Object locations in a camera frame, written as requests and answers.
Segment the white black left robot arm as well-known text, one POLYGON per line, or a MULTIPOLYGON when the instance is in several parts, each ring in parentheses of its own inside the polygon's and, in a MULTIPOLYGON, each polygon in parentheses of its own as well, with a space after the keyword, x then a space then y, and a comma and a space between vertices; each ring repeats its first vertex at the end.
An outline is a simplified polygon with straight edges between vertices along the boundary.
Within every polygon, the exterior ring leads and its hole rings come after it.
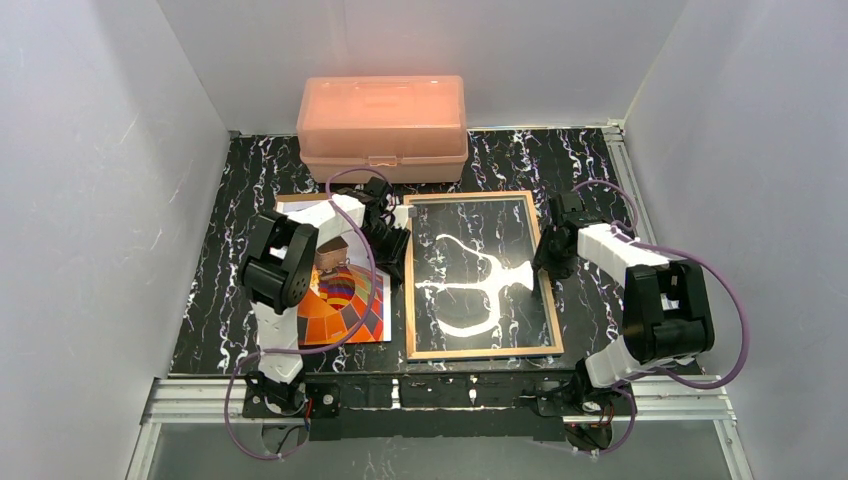
POLYGON ((389 340, 390 291, 411 232, 380 176, 259 216, 238 279, 257 319, 257 379, 292 386, 306 355, 389 340))

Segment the brown cardboard backing board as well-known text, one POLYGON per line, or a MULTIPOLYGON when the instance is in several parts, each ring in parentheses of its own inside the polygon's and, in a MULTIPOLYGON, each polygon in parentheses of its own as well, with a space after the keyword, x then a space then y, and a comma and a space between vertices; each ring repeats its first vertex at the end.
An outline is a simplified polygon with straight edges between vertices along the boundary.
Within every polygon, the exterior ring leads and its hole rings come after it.
POLYGON ((291 203, 291 202, 324 201, 326 199, 327 199, 327 195, 325 193, 277 195, 275 197, 275 205, 282 205, 282 204, 291 203))

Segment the hot air balloon photo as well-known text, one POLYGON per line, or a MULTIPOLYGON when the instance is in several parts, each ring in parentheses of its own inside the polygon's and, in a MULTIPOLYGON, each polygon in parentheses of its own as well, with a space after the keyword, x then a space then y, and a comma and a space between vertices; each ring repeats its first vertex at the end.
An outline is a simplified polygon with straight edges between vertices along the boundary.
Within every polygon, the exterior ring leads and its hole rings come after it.
POLYGON ((258 321, 257 340, 268 348, 309 348, 336 343, 356 324, 348 342, 391 340, 390 277, 372 270, 365 245, 353 227, 324 201, 275 205, 275 211, 304 222, 316 213, 317 250, 305 296, 278 317, 272 310, 258 321))

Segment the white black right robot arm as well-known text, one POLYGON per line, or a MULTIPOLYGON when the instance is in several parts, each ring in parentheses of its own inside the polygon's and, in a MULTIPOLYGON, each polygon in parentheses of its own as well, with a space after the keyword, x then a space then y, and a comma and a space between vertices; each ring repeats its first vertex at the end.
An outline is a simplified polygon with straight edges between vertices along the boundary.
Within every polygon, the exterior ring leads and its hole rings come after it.
POLYGON ((549 200, 550 220, 533 261, 551 280, 576 274, 582 260, 598 266, 623 289, 619 336, 581 360, 567 387, 587 396, 633 376, 711 349, 715 333, 702 268, 673 260, 633 240, 587 212, 575 193, 549 200))

